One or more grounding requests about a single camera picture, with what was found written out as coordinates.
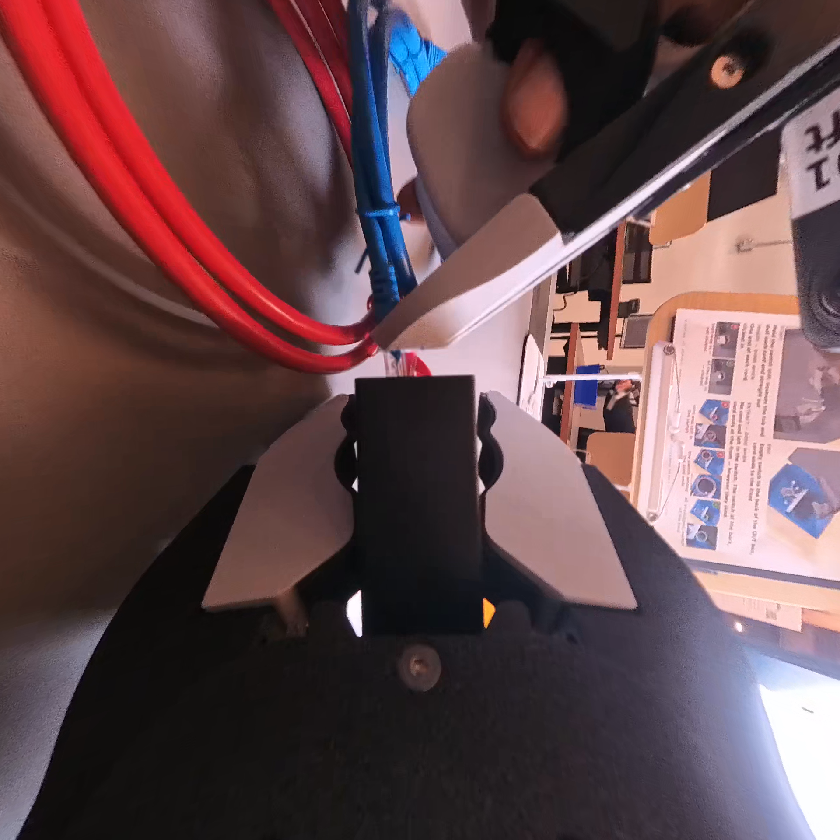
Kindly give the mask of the black ethernet port box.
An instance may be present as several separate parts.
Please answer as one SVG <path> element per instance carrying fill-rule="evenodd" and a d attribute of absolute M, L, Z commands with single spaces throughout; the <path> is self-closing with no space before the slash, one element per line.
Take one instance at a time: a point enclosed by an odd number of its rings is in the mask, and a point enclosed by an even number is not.
<path fill-rule="evenodd" d="M 476 420 L 470 375 L 356 381 L 354 536 L 366 634 L 483 631 Z"/>

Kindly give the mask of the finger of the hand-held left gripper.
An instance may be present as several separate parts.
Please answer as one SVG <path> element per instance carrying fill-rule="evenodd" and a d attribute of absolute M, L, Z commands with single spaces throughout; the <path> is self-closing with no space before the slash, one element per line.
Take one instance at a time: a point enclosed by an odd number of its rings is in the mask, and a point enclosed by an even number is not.
<path fill-rule="evenodd" d="M 540 200 L 517 196 L 375 327 L 382 350 L 441 350 L 554 273 L 564 241 Z"/>

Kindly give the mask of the person's left hand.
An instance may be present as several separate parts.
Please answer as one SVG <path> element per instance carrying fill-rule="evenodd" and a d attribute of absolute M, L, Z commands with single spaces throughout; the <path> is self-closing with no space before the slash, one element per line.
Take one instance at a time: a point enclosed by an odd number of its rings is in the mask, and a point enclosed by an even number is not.
<path fill-rule="evenodd" d="M 547 160 L 559 149 L 569 121 L 560 67 L 543 42 L 530 38 L 513 60 L 500 104 L 502 128 L 527 161 Z"/>

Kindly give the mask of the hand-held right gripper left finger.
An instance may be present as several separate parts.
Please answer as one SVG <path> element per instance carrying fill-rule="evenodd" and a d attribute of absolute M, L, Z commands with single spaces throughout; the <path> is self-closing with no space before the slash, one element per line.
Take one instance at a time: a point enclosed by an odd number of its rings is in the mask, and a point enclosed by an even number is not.
<path fill-rule="evenodd" d="M 271 606 L 290 635 L 307 632 L 298 585 L 353 535 L 351 494 L 335 467 L 349 402 L 334 396 L 259 458 L 206 588 L 205 611 Z"/>

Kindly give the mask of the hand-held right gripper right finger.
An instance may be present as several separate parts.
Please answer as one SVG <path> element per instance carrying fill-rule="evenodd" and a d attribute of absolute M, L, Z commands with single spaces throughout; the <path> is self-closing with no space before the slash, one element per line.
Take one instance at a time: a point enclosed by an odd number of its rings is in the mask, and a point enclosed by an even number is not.
<path fill-rule="evenodd" d="M 574 605 L 620 611 L 637 599 L 580 460 L 540 421 L 487 392 L 501 453 L 486 492 L 490 544 L 540 590 Z"/>

